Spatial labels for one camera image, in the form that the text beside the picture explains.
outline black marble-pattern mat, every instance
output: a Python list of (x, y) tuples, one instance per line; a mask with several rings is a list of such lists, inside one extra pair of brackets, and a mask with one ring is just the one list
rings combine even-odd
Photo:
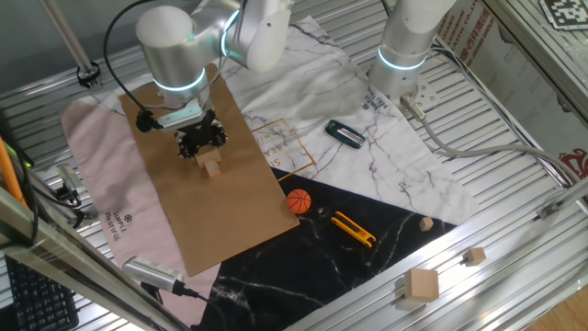
[[(421, 232), (423, 215), (303, 177), (280, 186), (287, 195), (309, 192), (311, 208), (300, 226), (222, 262), (210, 299), (229, 330), (282, 330), (455, 228), (434, 220)], [(336, 211), (373, 234), (376, 244), (367, 248), (334, 225)], [(208, 306), (193, 329), (221, 330), (217, 312)]]

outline brown cardboard sheet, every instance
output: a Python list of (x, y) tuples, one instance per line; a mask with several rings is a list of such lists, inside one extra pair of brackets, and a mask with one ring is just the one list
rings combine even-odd
[[(212, 77), (216, 67), (207, 67), (207, 73)], [(149, 86), (135, 96), (145, 105), (161, 104), (156, 93), (156, 86)], [(173, 134), (140, 132), (135, 126), (139, 108), (121, 97), (189, 276), (299, 224), (222, 77), (212, 85), (210, 97), (229, 137), (220, 150), (221, 175), (213, 178), (178, 157)], [(153, 113), (158, 118), (167, 111)]]

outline metal grate table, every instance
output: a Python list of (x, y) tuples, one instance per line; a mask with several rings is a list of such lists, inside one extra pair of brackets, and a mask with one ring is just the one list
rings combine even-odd
[[(386, 19), (379, 0), (298, 1), (292, 19), (308, 15), (355, 63), (369, 67)], [(112, 62), (124, 81), (148, 72), (139, 48), (113, 56)], [(439, 105), (428, 111), (427, 118), (440, 139), (452, 147), (532, 142), (516, 123), (515, 133), (504, 120), (508, 116), (494, 109), (446, 59), (430, 57), (422, 79), (439, 97)], [(103, 82), (105, 89), (116, 87), (107, 74)], [(38, 174), (54, 187), (61, 185), (57, 164), (69, 163), (76, 169), (58, 113), (86, 95), (72, 70), (0, 96), (0, 108), (21, 145), (38, 162)], [(424, 128), (413, 120), (411, 123), (423, 140), (433, 145)], [(539, 206), (560, 188), (557, 177), (536, 158), (502, 152), (464, 159), (435, 152), (480, 204), (481, 211), (291, 329), (520, 329), (586, 283), (588, 217), (584, 210), (574, 206), (554, 222), (532, 221)], [(93, 208), (88, 197), (84, 208)], [(88, 224), (80, 233), (112, 259), (98, 222)], [(472, 246), (485, 247), (488, 259), (478, 267), (465, 268), (459, 261)], [(12, 299), (4, 260), (0, 266), (3, 306)], [(402, 298), (401, 275), (414, 267), (438, 270), (441, 296), (437, 301), (415, 307)], [(79, 330), (135, 328), (80, 295), (75, 302), (80, 309)]]

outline wooden block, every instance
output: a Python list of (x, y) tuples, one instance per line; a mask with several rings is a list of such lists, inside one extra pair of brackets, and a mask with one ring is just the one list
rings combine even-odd
[(421, 231), (429, 231), (433, 227), (433, 219), (430, 217), (423, 217), (419, 226), (421, 227)]
[(466, 266), (473, 267), (478, 266), (481, 261), (486, 259), (486, 253), (484, 253), (484, 248), (474, 247), (470, 248), (463, 257), (466, 259)]
[(211, 146), (211, 145), (207, 145), (207, 146), (200, 148), (200, 150), (198, 151), (198, 154), (196, 155), (196, 162), (198, 163), (198, 166), (200, 167), (200, 169), (204, 169), (205, 164), (208, 161), (214, 161), (214, 162), (222, 161), (221, 153), (219, 152), (218, 148)]
[(404, 274), (404, 299), (433, 302), (439, 299), (439, 279), (436, 270), (412, 268)]
[(209, 172), (209, 176), (210, 177), (215, 177), (221, 174), (221, 170), (219, 169), (219, 164), (216, 163), (215, 161), (208, 161), (207, 163), (204, 164), (204, 166), (206, 167), (206, 171)]

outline yellow utility knife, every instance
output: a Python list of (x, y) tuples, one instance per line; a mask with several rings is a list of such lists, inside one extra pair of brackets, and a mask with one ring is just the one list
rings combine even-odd
[(355, 222), (351, 221), (347, 216), (343, 215), (341, 212), (336, 212), (334, 214), (335, 217), (331, 218), (331, 221), (337, 225), (338, 227), (342, 228), (348, 234), (351, 234), (355, 239), (359, 240), (363, 245), (367, 247), (372, 247), (373, 243), (376, 243), (376, 237), (371, 235), (368, 231), (364, 230), (361, 226), (357, 225)]

